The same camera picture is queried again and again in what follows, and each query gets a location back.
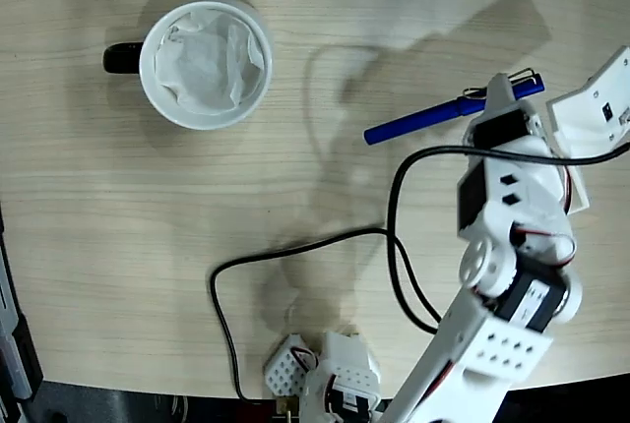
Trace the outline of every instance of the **sticker label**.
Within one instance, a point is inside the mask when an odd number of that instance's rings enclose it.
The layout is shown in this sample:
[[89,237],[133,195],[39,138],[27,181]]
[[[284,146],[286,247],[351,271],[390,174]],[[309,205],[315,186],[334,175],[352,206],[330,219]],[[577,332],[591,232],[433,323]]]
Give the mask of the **sticker label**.
[[547,293],[549,293],[547,284],[542,283],[540,280],[533,280],[528,287],[528,291],[525,292],[523,300],[521,300],[514,315],[512,315],[510,323],[525,328],[538,311],[538,308],[540,308],[540,305],[542,305],[542,301],[547,296]]

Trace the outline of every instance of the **red wire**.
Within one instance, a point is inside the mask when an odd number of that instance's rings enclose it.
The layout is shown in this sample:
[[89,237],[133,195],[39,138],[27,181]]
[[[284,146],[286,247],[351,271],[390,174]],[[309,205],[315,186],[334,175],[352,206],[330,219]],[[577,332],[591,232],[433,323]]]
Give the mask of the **red wire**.
[[440,372],[440,374],[431,383],[429,388],[426,390],[426,392],[424,393],[424,395],[420,399],[420,402],[423,402],[424,400],[429,398],[431,396],[431,394],[434,393],[437,390],[438,387],[440,387],[440,385],[448,377],[448,375],[451,373],[451,371],[453,370],[454,367],[455,367],[455,363],[453,363],[451,361],[446,363],[446,366],[444,366],[444,369],[442,369],[442,372]]
[[573,180],[569,173],[569,167],[564,166],[565,181],[564,181],[564,212],[568,213],[571,208],[571,200],[573,200]]
[[514,231],[517,233],[535,234],[536,236],[556,236],[555,233],[549,233],[548,231],[539,231],[537,229],[514,228]]
[[337,376],[335,374],[333,374],[331,376],[331,378],[328,380],[328,384],[326,385],[326,388],[324,389],[324,411],[326,413],[328,413],[328,396],[331,393],[331,390],[333,389],[333,384],[335,383],[335,378]]
[[[537,236],[546,236],[546,237],[551,237],[551,236],[563,236],[562,234],[557,234],[557,233],[549,233],[547,231],[538,231],[536,229],[525,229],[525,228],[515,228],[514,229],[517,233],[524,233],[524,234],[535,234]],[[555,268],[564,268],[565,266],[567,266],[568,264],[571,263],[571,261],[574,260],[575,258],[575,240],[573,240],[573,252],[571,253],[571,255],[564,261],[562,261],[559,264],[553,264],[551,266],[555,267]]]

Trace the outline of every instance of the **white mug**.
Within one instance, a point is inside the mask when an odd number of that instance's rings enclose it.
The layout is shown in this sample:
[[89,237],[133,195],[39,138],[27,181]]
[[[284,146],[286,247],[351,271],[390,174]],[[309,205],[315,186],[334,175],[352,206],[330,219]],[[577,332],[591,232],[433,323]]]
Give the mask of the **white mug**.
[[[174,93],[158,82],[156,58],[164,35],[177,20],[194,10],[209,9],[230,13],[245,23],[258,38],[265,62],[261,84],[251,96],[232,109],[217,114],[200,114],[187,111],[177,103]],[[260,14],[249,5],[237,0],[193,2],[171,10],[151,28],[144,42],[123,42],[105,49],[103,68],[111,74],[140,74],[145,95],[154,108],[173,123],[193,130],[225,128],[244,119],[260,105],[269,89],[273,72],[273,40]]]

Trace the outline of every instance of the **blue pen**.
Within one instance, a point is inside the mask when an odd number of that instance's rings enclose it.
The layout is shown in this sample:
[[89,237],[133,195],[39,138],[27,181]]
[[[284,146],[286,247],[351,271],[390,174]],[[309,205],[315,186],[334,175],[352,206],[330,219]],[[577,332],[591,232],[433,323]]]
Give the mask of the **blue pen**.
[[[518,100],[534,93],[544,91],[544,84],[540,74],[534,74],[513,86],[514,97]],[[485,107],[486,89],[475,91],[468,95],[442,103],[441,105],[417,111],[398,120],[389,121],[380,126],[365,130],[363,138],[368,145],[376,145],[384,141],[406,135],[413,131],[452,120],[459,116],[471,115],[482,111]]]

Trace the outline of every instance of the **perforated plastic part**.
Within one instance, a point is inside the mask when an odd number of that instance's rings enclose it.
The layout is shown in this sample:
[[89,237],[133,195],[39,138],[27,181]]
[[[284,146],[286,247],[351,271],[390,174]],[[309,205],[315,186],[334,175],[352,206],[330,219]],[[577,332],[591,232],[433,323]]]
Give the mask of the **perforated plastic part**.
[[308,349],[299,334],[290,334],[265,367],[265,384],[275,396],[300,396],[306,371],[299,365],[292,347]]

